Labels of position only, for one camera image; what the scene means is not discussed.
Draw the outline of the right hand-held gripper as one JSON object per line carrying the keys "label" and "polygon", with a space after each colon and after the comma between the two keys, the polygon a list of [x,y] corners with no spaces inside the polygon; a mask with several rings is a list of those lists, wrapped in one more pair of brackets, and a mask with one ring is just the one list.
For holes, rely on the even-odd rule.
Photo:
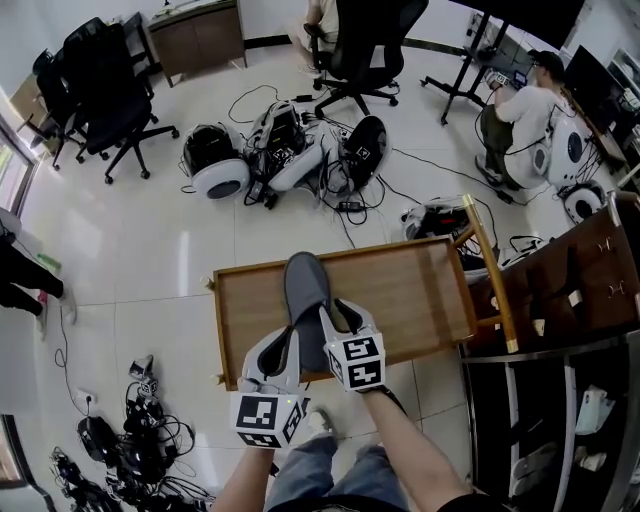
{"label": "right hand-held gripper", "polygon": [[346,391],[364,392],[383,386],[386,353],[383,336],[377,333],[373,316],[368,310],[345,299],[336,298],[334,305],[346,324],[345,329],[334,325],[325,306],[319,307],[324,350],[331,373]]}

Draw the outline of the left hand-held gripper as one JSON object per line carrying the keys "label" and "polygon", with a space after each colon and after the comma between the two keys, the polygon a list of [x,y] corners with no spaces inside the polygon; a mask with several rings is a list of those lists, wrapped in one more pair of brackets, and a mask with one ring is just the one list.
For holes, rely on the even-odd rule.
{"label": "left hand-held gripper", "polygon": [[271,332],[247,352],[243,378],[230,395],[230,427],[245,445],[280,449],[291,444],[310,401],[300,373],[299,336],[293,326]]}

